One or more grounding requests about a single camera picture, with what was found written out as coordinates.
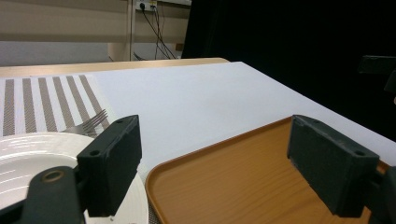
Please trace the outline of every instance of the electrical outlet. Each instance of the electrical outlet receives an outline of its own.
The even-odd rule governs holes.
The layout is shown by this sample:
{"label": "electrical outlet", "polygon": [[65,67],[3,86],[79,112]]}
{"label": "electrical outlet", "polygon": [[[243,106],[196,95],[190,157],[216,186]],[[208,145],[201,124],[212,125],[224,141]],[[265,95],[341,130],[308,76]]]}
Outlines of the electrical outlet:
{"label": "electrical outlet", "polygon": [[154,7],[157,6],[157,1],[152,0],[136,0],[136,9],[142,10],[141,5],[145,5],[145,11],[154,11]]}

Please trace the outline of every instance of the cable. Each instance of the cable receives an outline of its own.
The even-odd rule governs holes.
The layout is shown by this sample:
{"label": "cable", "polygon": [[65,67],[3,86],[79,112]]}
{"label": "cable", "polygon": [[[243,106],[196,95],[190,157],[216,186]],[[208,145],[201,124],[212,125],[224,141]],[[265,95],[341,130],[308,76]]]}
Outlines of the cable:
{"label": "cable", "polygon": [[[161,12],[163,13],[163,3],[161,4]],[[165,13],[163,13],[163,27],[165,26]]]}
{"label": "cable", "polygon": [[[153,8],[153,10],[154,10],[154,15],[155,15],[155,21],[157,22],[157,32],[158,32],[158,37],[157,37],[157,48],[158,48],[158,41],[159,41],[159,39],[163,39],[163,34],[162,34],[162,32],[161,32],[161,29],[160,29],[160,15],[159,15],[159,13],[158,13],[158,11],[157,11],[157,8],[155,7],[155,6],[153,6],[152,7]],[[169,54],[168,54],[168,52],[165,50],[165,48],[164,48],[164,44],[163,44],[163,51],[165,51],[165,53],[166,53],[166,57],[167,58],[170,58],[170,56],[169,56]]]}
{"label": "cable", "polygon": [[147,61],[147,59],[144,59],[144,58],[140,57],[140,56],[137,55],[135,52],[134,52],[134,56],[135,56],[136,59],[139,60],[139,61]]}
{"label": "cable", "polygon": [[[157,34],[157,32],[155,31],[155,29],[154,29],[154,27],[151,25],[151,22],[149,21],[149,18],[146,16],[146,13],[145,13],[145,10],[144,9],[142,9],[142,12],[143,12],[143,16],[145,16],[145,18],[146,18],[146,21],[148,21],[148,24],[149,24],[149,26],[151,27],[151,29],[152,29],[152,31],[154,32],[154,34],[161,40],[161,42],[163,43],[163,39],[162,38],[160,38],[160,36]],[[175,55],[172,53],[172,51],[163,43],[163,46],[165,47],[165,49],[167,49],[171,54],[172,54],[172,56],[173,56],[173,58],[175,59],[176,57],[175,57]]]}
{"label": "cable", "polygon": [[129,62],[132,61],[132,51],[131,51],[131,46],[132,46],[132,28],[133,28],[132,27],[132,17],[131,17],[131,27],[130,28],[131,28],[131,31],[130,31],[130,34],[129,34]]}

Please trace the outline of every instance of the wooden table edge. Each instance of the wooden table edge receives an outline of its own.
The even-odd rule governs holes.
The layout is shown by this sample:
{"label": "wooden table edge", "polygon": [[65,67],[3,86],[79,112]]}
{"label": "wooden table edge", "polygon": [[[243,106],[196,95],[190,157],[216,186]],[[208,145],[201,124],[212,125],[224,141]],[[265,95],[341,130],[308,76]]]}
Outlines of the wooden table edge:
{"label": "wooden table edge", "polygon": [[223,58],[196,58],[179,60],[156,60],[112,63],[72,63],[29,66],[0,67],[0,77],[33,77],[45,75],[60,75],[68,73],[98,72],[133,68],[169,67],[197,65],[208,63],[228,63]]}

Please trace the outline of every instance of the black curtain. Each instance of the black curtain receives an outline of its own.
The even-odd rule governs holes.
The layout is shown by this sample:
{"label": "black curtain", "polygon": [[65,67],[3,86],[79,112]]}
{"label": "black curtain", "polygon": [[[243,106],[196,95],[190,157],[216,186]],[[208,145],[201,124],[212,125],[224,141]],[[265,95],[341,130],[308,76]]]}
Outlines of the black curtain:
{"label": "black curtain", "polygon": [[361,74],[363,55],[396,56],[396,1],[194,0],[182,58],[244,62],[396,141],[390,74]]}

